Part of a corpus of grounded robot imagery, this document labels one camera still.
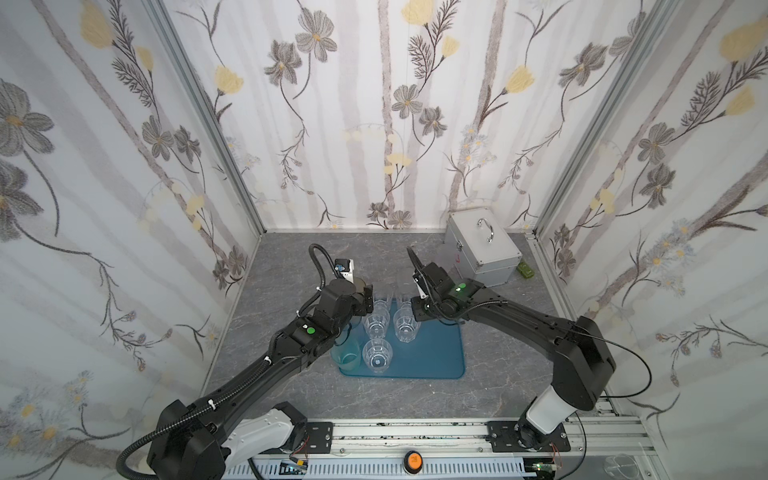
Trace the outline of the teal plastic tray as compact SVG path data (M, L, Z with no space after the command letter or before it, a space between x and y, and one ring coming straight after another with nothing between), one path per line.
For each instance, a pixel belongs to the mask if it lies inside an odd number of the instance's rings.
M334 345L341 345L350 338L361 346L360 366L352 371L339 371L350 377L383 377L400 379L458 379L465 373L463 342L460 328L455 324L439 321L420 323L417 338L410 343L401 343L395 337L393 317L398 310L392 301L391 321L386 339L393 347L391 367L381 374L373 373L363 360L362 350L370 340L363 328L363 319L355 319Z

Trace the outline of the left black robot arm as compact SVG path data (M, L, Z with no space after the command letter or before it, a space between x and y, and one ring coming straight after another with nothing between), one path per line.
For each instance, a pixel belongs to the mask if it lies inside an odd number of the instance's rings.
M283 380L331 350L354 317L373 309L373 287L354 277L354 262L337 259L334 277L270 339L254 363L212 393L160 414L155 430L126 447L116 472L126 479L220 479L235 448L226 441L250 407Z

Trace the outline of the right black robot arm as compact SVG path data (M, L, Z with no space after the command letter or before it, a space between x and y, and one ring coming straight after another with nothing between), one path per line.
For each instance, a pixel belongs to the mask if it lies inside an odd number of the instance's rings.
M647 372L647 383L639 391L621 397L632 398L651 387L653 373L648 362L632 349L606 339L593 320L547 315L505 298L477 280L456 282L436 263L423 263L412 247L406 251L419 290L411 300L416 321L481 324L516 338L551 362L551 384L512 427L515 446L539 450L553 442L556 431L571 415L595 407L617 370L612 346L636 356Z

